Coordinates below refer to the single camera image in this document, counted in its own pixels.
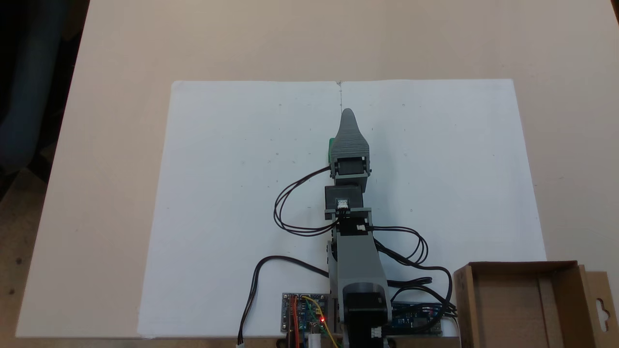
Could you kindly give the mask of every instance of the green component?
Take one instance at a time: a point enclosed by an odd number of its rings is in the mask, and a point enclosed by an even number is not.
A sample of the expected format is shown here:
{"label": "green component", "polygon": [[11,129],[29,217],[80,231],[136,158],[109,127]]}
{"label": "green component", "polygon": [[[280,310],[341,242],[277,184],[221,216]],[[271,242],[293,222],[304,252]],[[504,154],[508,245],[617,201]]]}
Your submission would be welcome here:
{"label": "green component", "polygon": [[329,153],[327,154],[327,159],[329,160],[329,165],[331,165],[331,147],[333,146],[334,137],[329,139]]}

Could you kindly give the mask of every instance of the circuit board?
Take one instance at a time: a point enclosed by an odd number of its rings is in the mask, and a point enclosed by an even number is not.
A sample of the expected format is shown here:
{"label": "circuit board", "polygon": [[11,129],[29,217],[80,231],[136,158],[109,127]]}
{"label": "circuit board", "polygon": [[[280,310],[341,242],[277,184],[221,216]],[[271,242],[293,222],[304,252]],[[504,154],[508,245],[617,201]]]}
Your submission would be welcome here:
{"label": "circuit board", "polygon": [[[412,305],[414,302],[392,302],[391,308],[393,311],[401,310]],[[419,311],[406,313],[400,316],[393,317],[391,325],[384,328],[385,332],[390,335],[410,334],[411,329],[419,328],[428,324],[436,316],[436,311],[432,307],[425,307]],[[416,334],[440,335],[443,333],[441,322],[439,321],[430,329]]]}
{"label": "circuit board", "polygon": [[299,324],[299,330],[310,333],[314,328],[319,328],[322,325],[322,321],[325,318],[321,317],[316,305],[309,301],[310,308],[308,310],[307,300],[302,297],[307,296],[314,301],[318,302],[324,315],[328,315],[329,309],[329,297],[326,294],[282,294],[282,322],[280,323],[280,330],[285,333],[289,328],[289,322],[291,323],[292,309],[290,306],[290,300],[292,298],[297,299],[297,322]]}
{"label": "circuit board", "polygon": [[[316,331],[322,325],[320,314],[318,313],[316,306],[313,302],[310,302],[310,310],[312,310],[314,316],[311,316],[311,313],[307,311],[306,301],[302,299],[302,296],[307,296],[312,298],[322,309],[322,313],[327,316],[326,321],[331,328],[333,334],[340,334],[339,330],[339,318],[337,316],[337,311],[334,311],[334,308],[337,308],[337,300],[331,300],[331,297],[328,294],[291,294],[284,293],[282,294],[282,318],[280,323],[280,330],[283,333],[288,332],[290,329],[290,324],[292,321],[292,308],[290,307],[290,299],[296,296],[298,299],[297,303],[297,321],[299,324],[299,330],[304,331],[306,333],[310,333],[312,330]],[[418,302],[393,302],[391,304],[392,310],[401,310],[413,305],[418,305]],[[432,335],[432,336],[440,336],[443,333],[443,329],[441,327],[441,322],[439,321],[430,329],[427,329],[422,332],[414,331],[416,328],[424,326],[428,324],[434,317],[436,316],[436,311],[432,307],[421,308],[421,310],[417,310],[415,312],[406,313],[400,316],[393,317],[391,324],[383,327],[383,333],[387,336],[402,336],[402,335]]]}

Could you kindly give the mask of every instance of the yellow wire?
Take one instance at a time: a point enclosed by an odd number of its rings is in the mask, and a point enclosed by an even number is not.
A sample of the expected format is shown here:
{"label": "yellow wire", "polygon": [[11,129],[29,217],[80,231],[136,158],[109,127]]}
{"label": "yellow wire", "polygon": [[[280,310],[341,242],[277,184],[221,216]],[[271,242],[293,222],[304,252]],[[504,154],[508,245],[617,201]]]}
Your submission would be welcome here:
{"label": "yellow wire", "polygon": [[314,304],[316,305],[316,308],[318,308],[318,313],[320,313],[320,317],[324,318],[324,321],[322,323],[324,324],[324,328],[327,329],[327,333],[329,334],[329,338],[331,338],[331,342],[333,342],[333,346],[335,348],[339,347],[337,345],[337,342],[333,338],[333,335],[331,334],[331,331],[329,330],[329,326],[327,325],[327,318],[322,313],[322,309],[320,308],[320,305],[318,304],[318,302],[316,302],[316,300],[314,300],[313,298],[310,298],[310,297],[307,297],[307,296],[301,296],[301,297],[306,299],[306,300],[310,300],[310,301],[314,302]]}

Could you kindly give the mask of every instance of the floor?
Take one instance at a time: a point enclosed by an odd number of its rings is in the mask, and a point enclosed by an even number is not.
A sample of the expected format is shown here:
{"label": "floor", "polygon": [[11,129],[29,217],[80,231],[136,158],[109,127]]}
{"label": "floor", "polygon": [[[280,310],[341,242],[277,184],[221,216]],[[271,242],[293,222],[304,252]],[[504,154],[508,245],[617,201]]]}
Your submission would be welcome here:
{"label": "floor", "polygon": [[[0,201],[0,347],[2,348],[231,348],[234,339],[16,339],[15,329],[43,209],[46,185],[22,170]],[[248,348],[275,347],[275,339],[248,339]],[[322,346],[330,347],[323,340]],[[456,337],[397,340],[399,348],[458,347]]]}

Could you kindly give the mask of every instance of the cardboard box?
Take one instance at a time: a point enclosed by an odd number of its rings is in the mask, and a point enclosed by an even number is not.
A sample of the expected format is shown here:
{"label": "cardboard box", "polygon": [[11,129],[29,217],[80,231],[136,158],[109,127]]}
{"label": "cardboard box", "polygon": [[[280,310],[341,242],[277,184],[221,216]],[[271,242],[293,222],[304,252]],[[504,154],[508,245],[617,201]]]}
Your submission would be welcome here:
{"label": "cardboard box", "polygon": [[454,273],[454,286],[464,348],[619,347],[606,272],[576,261],[473,262]]}

